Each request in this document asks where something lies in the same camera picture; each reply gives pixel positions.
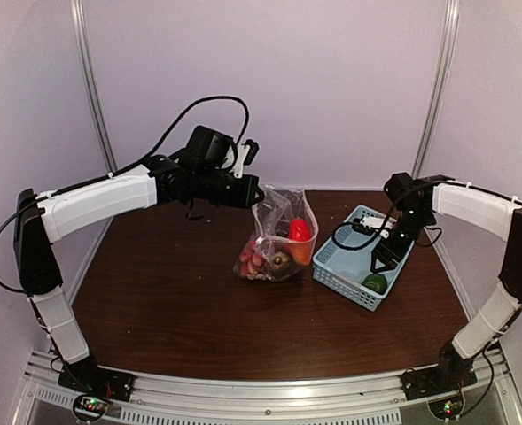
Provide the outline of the green bell pepper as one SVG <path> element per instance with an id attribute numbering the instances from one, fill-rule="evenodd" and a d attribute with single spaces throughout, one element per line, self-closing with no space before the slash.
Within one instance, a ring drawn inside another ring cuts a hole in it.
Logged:
<path id="1" fill-rule="evenodd" d="M 369 274 L 363 281 L 362 286 L 379 295 L 383 295 L 387 289 L 387 279 L 382 274 Z"/>

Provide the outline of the clear zip top bag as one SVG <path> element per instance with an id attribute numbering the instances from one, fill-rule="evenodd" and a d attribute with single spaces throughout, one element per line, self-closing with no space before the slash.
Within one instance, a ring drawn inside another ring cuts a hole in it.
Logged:
<path id="1" fill-rule="evenodd" d="M 249 240 L 257 239 L 261 253 L 267 259 L 270 259 L 276 251 L 285 251 L 290 255 L 288 251 L 290 222 L 293 219 L 301 218 L 307 222 L 311 232 L 312 260 L 319 225 L 308 202 L 306 192 L 302 189 L 287 189 L 272 184 L 262 184 L 261 187 L 266 196 L 262 202 L 252 208 L 254 230 Z M 307 266 L 297 264 L 297 272 L 294 275 L 308 267 L 311 260 Z"/>

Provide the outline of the orange red pepper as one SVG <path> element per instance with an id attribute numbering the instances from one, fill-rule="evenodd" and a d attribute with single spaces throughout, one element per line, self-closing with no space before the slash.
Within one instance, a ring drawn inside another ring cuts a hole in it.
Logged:
<path id="1" fill-rule="evenodd" d="M 311 232 L 307 222 L 301 218 L 293 219 L 290 222 L 288 239 L 288 251 L 294 262 L 307 266 L 311 260 Z"/>

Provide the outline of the red peach bunch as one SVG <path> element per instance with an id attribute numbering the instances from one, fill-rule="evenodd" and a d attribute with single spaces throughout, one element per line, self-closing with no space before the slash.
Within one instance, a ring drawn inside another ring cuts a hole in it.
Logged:
<path id="1" fill-rule="evenodd" d="M 239 253 L 234 271 L 239 277 L 248 280 L 269 279 L 269 260 L 261 253 L 256 238 L 252 238 L 245 244 Z"/>

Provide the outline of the dark purple eggplant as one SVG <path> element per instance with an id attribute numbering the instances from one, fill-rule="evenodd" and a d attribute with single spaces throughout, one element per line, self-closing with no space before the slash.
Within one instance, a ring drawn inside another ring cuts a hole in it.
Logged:
<path id="1" fill-rule="evenodd" d="M 285 251 L 276 251 L 267 261 L 267 276 L 272 281 L 283 281 L 297 272 L 297 264 Z"/>

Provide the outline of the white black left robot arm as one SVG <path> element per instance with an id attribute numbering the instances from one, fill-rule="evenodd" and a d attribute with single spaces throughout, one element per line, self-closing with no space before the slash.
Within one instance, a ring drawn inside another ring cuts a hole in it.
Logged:
<path id="1" fill-rule="evenodd" d="M 258 176 L 244 172 L 258 150 L 251 139 L 240 143 L 197 126 L 186 146 L 170 156 L 150 154 L 124 172 L 69 188 L 20 193 L 13 243 L 19 282 L 84 392 L 99 391 L 105 376 L 66 300 L 52 245 L 102 220 L 171 202 L 248 209 L 263 198 Z"/>

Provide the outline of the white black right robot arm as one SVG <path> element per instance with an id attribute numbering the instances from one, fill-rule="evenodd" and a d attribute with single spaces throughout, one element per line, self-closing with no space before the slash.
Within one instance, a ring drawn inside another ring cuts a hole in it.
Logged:
<path id="1" fill-rule="evenodd" d="M 495 286 L 471 320 L 440 349 L 431 381 L 437 390 L 451 390 L 473 359 L 522 312 L 522 201 L 444 175 L 414 179 L 407 173 L 393 174 L 384 192 L 399 216 L 392 228 L 379 226 L 371 272 L 395 269 L 424 228 L 438 217 L 452 218 L 462 232 L 450 244 L 461 277 L 478 277 Z"/>

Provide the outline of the light blue plastic basket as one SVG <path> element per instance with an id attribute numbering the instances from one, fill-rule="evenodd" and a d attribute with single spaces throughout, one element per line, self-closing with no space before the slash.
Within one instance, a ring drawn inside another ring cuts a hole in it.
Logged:
<path id="1" fill-rule="evenodd" d="M 383 213 L 366 205 L 356 206 L 314 255 L 313 277 L 317 282 L 373 312 L 394 287 L 414 244 L 394 270 L 382 274 L 388 283 L 383 295 L 364 288 L 363 279 L 369 274 L 378 274 L 370 271 L 371 253 L 381 240 L 381 236 L 366 236 L 354 229 L 354 219 L 364 215 L 385 218 Z"/>

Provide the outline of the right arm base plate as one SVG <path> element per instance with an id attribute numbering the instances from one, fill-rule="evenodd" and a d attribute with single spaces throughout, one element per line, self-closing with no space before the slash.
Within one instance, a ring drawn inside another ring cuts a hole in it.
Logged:
<path id="1" fill-rule="evenodd" d="M 408 401 L 458 391 L 478 381 L 472 370 L 461 377 L 446 377 L 438 366 L 422 369 L 408 368 L 400 375 L 400 380 Z"/>

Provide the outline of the front aluminium rail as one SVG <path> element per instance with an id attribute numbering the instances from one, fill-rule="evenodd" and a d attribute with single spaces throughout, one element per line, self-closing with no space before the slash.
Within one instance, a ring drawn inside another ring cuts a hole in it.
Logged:
<path id="1" fill-rule="evenodd" d="M 404 369 L 299 381 L 224 381 L 131 372 L 130 400 L 113 401 L 94 424 L 522 424 L 522 403 L 501 350 L 487 355 L 491 390 L 459 421 L 438 420 L 430 404 L 452 392 L 410 400 Z M 58 386 L 53 355 L 34 350 L 8 424 L 80 424 L 78 394 Z"/>

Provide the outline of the right aluminium frame post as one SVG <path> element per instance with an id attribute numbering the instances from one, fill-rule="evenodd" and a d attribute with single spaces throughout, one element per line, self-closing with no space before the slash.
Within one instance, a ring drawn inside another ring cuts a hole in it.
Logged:
<path id="1" fill-rule="evenodd" d="M 440 49 L 432 84 L 432 92 L 417 148 L 417 155 L 411 171 L 411 176 L 414 178 L 417 178 L 424 169 L 427 154 L 431 147 L 437 121 L 440 116 L 443 94 L 448 84 L 448 77 L 456 48 L 459 19 L 460 1 L 447 0 L 443 16 Z"/>

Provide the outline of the aluminium frame post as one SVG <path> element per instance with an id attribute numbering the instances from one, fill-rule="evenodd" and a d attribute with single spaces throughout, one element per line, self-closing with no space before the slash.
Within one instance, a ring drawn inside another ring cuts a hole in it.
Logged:
<path id="1" fill-rule="evenodd" d="M 424 169 L 427 154 L 431 147 L 437 121 L 440 116 L 443 94 L 448 84 L 448 77 L 456 48 L 459 19 L 460 1 L 447 0 L 443 16 L 440 49 L 432 84 L 432 92 L 417 148 L 417 155 L 411 171 L 411 176 L 414 178 L 417 178 Z"/>
<path id="2" fill-rule="evenodd" d="M 76 45 L 82 69 L 82 78 L 86 89 L 88 106 L 96 131 L 96 138 L 108 173 L 116 172 L 118 164 L 110 142 L 105 116 L 97 89 L 97 78 L 90 51 L 90 39 L 85 19 L 84 2 L 71 0 L 70 12 Z"/>

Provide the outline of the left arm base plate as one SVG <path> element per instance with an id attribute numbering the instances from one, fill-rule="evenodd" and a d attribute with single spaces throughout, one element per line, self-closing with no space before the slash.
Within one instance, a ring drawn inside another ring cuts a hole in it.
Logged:
<path id="1" fill-rule="evenodd" d="M 58 385 L 80 393 L 112 401 L 129 402 L 135 377 L 126 372 L 98 367 L 73 374 L 65 368 L 59 373 Z"/>

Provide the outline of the left aluminium frame post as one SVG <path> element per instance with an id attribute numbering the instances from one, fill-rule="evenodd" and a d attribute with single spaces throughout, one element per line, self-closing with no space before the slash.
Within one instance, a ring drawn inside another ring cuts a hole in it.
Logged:
<path id="1" fill-rule="evenodd" d="M 116 172 L 118 164 L 110 142 L 105 116 L 97 89 L 97 78 L 90 51 L 90 39 L 85 19 L 84 2 L 71 0 L 70 12 L 76 45 L 82 69 L 82 78 L 86 89 L 88 106 L 96 131 L 96 138 L 108 173 Z"/>

